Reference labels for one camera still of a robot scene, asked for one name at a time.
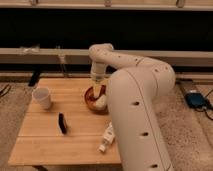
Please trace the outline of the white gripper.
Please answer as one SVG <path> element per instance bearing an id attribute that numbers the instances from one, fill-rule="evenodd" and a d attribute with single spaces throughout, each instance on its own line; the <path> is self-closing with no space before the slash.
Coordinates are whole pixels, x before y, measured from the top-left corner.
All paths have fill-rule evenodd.
<path id="1" fill-rule="evenodd" d="M 92 62 L 90 76 L 91 79 L 95 82 L 93 84 L 93 95 L 95 98 L 98 98 L 101 92 L 102 85 L 98 82 L 101 82 L 106 74 L 107 65 L 98 62 Z"/>

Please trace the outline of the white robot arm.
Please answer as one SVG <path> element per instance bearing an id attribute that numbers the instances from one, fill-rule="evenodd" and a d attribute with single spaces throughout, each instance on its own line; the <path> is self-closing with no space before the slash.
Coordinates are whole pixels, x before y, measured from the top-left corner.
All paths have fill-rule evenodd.
<path id="1" fill-rule="evenodd" d="M 174 171 L 152 106 L 173 89 L 173 68 L 150 57 L 117 53 L 109 43 L 92 45 L 89 57 L 96 82 L 104 79 L 108 66 L 116 69 L 106 96 L 123 171 Z"/>

